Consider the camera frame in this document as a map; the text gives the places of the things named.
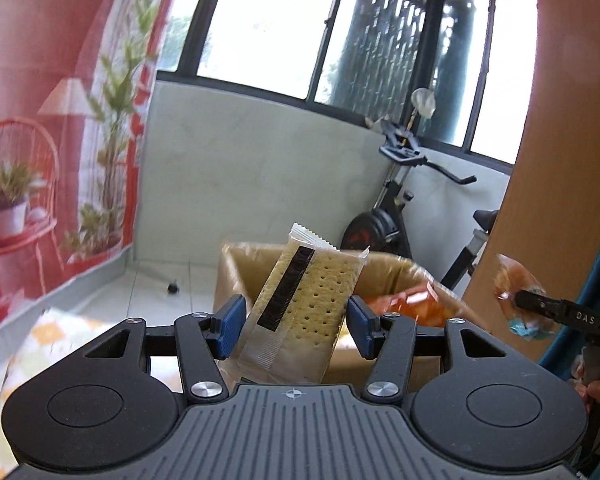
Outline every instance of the window pane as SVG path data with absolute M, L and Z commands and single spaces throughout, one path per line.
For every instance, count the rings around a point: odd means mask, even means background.
M 305 98 L 333 0 L 219 0 L 198 75 Z
M 538 0 L 496 0 L 473 152 L 515 163 L 531 96 L 537 33 Z
M 341 0 L 315 100 L 400 120 L 426 0 Z
M 478 85 L 489 21 L 489 0 L 447 0 L 431 88 L 436 111 L 418 134 L 462 146 Z
M 189 31 L 198 0 L 174 0 L 169 13 L 164 46 L 158 60 L 159 70 L 175 72 L 180 62 L 184 40 Z

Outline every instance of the chair backrest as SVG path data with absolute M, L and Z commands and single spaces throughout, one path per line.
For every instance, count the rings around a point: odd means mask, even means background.
M 0 121 L 0 166 L 4 162 L 24 162 L 46 181 L 46 186 L 29 199 L 29 207 L 44 208 L 53 218 L 59 164 L 58 150 L 48 131 L 29 119 Z

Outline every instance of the black stripe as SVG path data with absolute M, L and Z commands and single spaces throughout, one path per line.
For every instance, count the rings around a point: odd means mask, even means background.
M 280 283 L 278 283 L 276 290 L 273 292 L 269 303 L 267 303 L 267 306 L 258 318 L 260 326 L 272 332 L 276 331 L 314 253 L 315 251 L 309 247 L 298 247 L 296 254 L 291 258 L 289 266 L 282 275 Z

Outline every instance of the green plant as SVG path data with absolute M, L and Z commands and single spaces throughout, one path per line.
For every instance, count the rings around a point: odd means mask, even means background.
M 105 251 L 120 241 L 124 193 L 120 168 L 128 147 L 129 118 L 136 112 L 136 75 L 148 58 L 148 38 L 158 7 L 153 0 L 135 0 L 133 12 L 135 26 L 128 23 L 130 32 L 123 43 L 123 62 L 115 63 L 111 57 L 101 55 L 100 64 L 105 72 L 102 98 L 89 96 L 95 119 L 104 126 L 104 143 L 96 154 L 102 168 L 102 177 L 97 182 L 100 208 L 85 204 L 80 209 L 80 230 L 67 233 L 63 243 L 81 257 Z
M 31 171 L 24 162 L 0 165 L 0 210 L 26 202 L 46 186 L 40 174 Z
M 109 232 L 109 225 L 120 215 L 118 208 L 97 210 L 91 204 L 80 208 L 80 230 L 77 233 L 66 233 L 62 247 L 79 258 L 93 256 L 112 248 L 120 241 L 120 237 Z

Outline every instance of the exercise bike seat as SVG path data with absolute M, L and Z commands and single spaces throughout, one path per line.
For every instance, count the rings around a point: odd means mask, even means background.
M 486 211 L 484 209 L 478 209 L 474 212 L 474 220 L 478 222 L 478 225 L 487 234 L 493 229 L 493 225 L 496 223 L 499 209 L 494 211 Z

